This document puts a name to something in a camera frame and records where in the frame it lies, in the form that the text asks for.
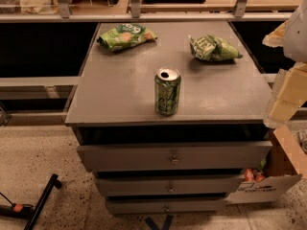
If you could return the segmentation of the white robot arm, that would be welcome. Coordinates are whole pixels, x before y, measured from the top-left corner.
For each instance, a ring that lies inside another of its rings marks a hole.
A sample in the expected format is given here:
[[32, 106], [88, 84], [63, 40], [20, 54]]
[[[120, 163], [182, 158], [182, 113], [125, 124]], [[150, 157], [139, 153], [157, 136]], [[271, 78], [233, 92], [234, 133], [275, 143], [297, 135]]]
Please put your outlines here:
[[303, 0], [291, 17], [267, 34], [262, 43], [276, 48], [295, 65], [288, 71], [280, 70], [272, 87], [264, 124], [277, 128], [288, 122], [307, 102], [307, 0]]

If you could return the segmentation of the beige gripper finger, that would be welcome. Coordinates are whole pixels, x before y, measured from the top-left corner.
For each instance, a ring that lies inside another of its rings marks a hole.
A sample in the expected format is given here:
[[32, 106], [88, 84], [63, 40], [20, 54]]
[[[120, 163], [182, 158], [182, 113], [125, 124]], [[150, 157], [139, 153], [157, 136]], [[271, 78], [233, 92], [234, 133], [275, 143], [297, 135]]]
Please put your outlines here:
[[284, 34], [288, 22], [280, 24], [274, 31], [267, 34], [262, 40], [262, 44], [268, 47], [276, 48], [284, 45]]
[[307, 102], [307, 63], [297, 62], [290, 70], [280, 69], [272, 86], [264, 125], [277, 128], [290, 121]]

